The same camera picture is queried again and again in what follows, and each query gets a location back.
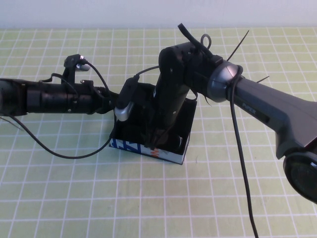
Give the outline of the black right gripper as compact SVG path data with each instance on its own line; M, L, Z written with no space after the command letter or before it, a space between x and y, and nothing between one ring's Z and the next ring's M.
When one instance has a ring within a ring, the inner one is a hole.
M167 73L159 75L152 98L154 115L148 124L145 147L154 150L158 143L166 143L179 111L189 92L182 76Z

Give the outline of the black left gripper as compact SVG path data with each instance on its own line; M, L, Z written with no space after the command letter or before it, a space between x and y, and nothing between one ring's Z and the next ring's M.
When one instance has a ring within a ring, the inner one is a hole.
M73 114L105 114L116 107L119 93L96 87L91 80L66 87L67 112Z

